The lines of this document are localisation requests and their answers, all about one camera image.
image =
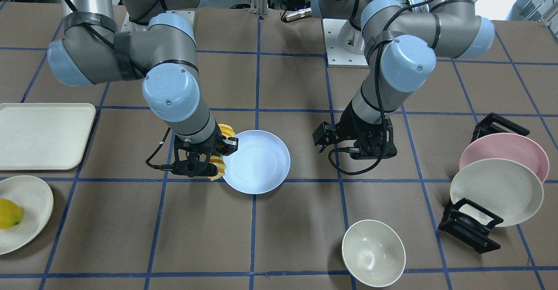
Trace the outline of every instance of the yellow object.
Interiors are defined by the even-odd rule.
[[[225,139],[228,139],[229,137],[235,137],[236,136],[236,133],[233,131],[233,128],[229,127],[229,125],[220,124],[219,129],[221,129],[221,134],[223,134]],[[227,166],[225,165],[225,162],[223,162],[223,157],[222,156],[212,155],[209,158],[209,163],[212,163],[213,165],[215,165],[217,167],[217,170],[218,170],[217,175],[215,175],[213,177],[208,177],[209,180],[215,181],[215,180],[219,179],[220,177],[223,177],[223,175],[225,175],[225,169],[227,169]]]
[[[0,198],[0,229],[8,229],[19,224],[24,212],[16,203]]]

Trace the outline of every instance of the metal mounting plate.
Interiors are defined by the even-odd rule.
[[[325,18],[322,20],[323,40],[327,52],[327,65],[337,68],[368,68],[364,55],[350,53],[339,42],[339,31],[347,20]]]

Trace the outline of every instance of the black plate holder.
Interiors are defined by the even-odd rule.
[[[490,113],[486,116],[486,118],[482,119],[478,125],[475,126],[471,143],[483,136],[493,133],[510,133],[504,128],[512,131],[513,133],[517,133],[523,136],[527,136],[530,133],[528,129],[525,129],[521,125],[513,123],[512,121],[509,121],[508,119],[496,113]]]
[[[471,216],[459,211],[464,205],[471,206],[492,218],[492,220],[486,225],[481,224]],[[504,222],[504,219],[496,216],[486,208],[468,198],[462,198],[455,204],[452,204],[451,201],[448,203],[438,229],[455,236],[455,238],[462,240],[469,246],[472,246],[476,252],[482,254],[500,249],[500,244],[489,239],[488,234],[490,234],[494,226],[502,224],[502,222]]]

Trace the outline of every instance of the lemon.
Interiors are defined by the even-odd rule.
[[[0,198],[0,229],[8,229],[19,224],[24,212],[16,203]]]

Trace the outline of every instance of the yellow sponge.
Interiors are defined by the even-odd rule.
[[[227,139],[229,137],[235,137],[236,136],[236,133],[233,131],[233,128],[229,127],[229,125],[220,124],[219,129],[221,129],[221,133],[223,134],[225,139]],[[225,165],[225,162],[223,162],[223,157],[222,156],[212,155],[209,158],[209,163],[212,163],[213,165],[215,165],[217,167],[217,170],[218,170],[217,175],[215,175],[213,177],[208,177],[211,181],[215,181],[215,180],[219,179],[220,177],[223,177],[223,175],[225,175],[225,169],[227,169],[227,166]]]

